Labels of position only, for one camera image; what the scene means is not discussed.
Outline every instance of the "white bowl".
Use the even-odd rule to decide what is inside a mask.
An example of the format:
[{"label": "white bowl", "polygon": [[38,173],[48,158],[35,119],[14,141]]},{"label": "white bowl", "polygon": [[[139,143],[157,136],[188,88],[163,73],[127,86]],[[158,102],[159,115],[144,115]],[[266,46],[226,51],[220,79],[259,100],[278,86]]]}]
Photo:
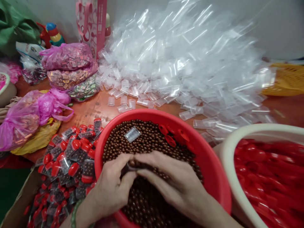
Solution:
[{"label": "white bowl", "polygon": [[226,172],[232,192],[232,214],[248,227],[268,228],[247,199],[234,168],[234,150],[242,138],[262,142],[288,140],[304,145],[304,128],[283,124],[253,124],[231,133],[221,144],[214,147]]},{"label": "white bowl", "polygon": [[16,96],[17,89],[16,86],[11,83],[10,76],[6,73],[0,72],[6,77],[6,82],[3,88],[0,90],[0,108],[4,108],[6,105],[10,103],[10,100]]}]

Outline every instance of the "white wall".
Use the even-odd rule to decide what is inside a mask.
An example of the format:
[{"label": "white wall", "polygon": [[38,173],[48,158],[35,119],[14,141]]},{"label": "white wall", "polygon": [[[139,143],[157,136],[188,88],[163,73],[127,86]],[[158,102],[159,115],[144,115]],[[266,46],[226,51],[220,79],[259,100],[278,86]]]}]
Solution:
[{"label": "white wall", "polygon": [[[237,22],[253,19],[256,27],[249,35],[259,41],[269,58],[292,59],[304,56],[303,0],[206,0],[219,10],[237,15]],[[13,0],[17,9],[32,13],[43,24],[53,22],[67,42],[77,42],[75,0]],[[168,0],[108,0],[108,13],[113,21],[126,12],[145,9],[149,4],[165,8]]]}]

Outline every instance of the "shopping bag handle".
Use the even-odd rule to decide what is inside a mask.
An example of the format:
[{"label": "shopping bag handle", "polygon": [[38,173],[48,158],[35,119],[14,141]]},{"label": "shopping bag handle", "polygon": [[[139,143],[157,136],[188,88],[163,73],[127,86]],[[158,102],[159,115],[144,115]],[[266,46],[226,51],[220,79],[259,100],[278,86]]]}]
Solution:
[{"label": "shopping bag handle", "polygon": [[[76,2],[76,17],[77,14],[81,11],[81,7],[82,7],[82,3],[81,2]],[[88,21],[89,21],[89,14],[93,12],[93,5],[90,2],[87,2],[85,5],[85,22],[83,25],[83,32],[80,29],[80,26],[77,22],[77,28],[78,28],[78,32],[81,36],[84,36],[86,34],[86,32],[88,31]]]}]

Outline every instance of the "bracelet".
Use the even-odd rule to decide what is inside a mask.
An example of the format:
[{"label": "bracelet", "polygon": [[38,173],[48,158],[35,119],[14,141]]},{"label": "bracelet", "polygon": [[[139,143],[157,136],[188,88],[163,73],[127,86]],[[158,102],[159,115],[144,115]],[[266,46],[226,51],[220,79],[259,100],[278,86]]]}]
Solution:
[{"label": "bracelet", "polygon": [[[83,202],[83,199],[79,200],[79,201],[76,203],[75,207],[74,207],[74,210],[73,210],[73,212],[72,212],[72,217],[71,217],[71,228],[76,228],[76,212],[77,212],[77,209],[78,209],[79,205],[80,205],[82,202]],[[89,228],[93,228],[94,225],[95,225],[95,223],[91,224],[91,225],[89,226]]]}]

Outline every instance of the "hand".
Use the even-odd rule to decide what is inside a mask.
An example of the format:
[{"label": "hand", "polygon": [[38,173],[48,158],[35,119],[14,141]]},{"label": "hand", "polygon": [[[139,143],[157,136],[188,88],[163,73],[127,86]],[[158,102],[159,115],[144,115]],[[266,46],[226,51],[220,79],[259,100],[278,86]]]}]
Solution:
[{"label": "hand", "polygon": [[188,163],[178,161],[158,151],[137,154],[135,159],[167,174],[171,178],[168,183],[149,170],[137,171],[160,191],[167,203],[194,222],[204,225],[202,217],[208,210],[207,201],[210,195]]},{"label": "hand", "polygon": [[88,204],[92,208],[91,223],[109,216],[127,205],[129,191],[137,174],[136,172],[128,172],[121,180],[120,174],[126,163],[133,158],[133,154],[121,154],[117,159],[104,164],[96,186],[82,203],[89,202]]}]

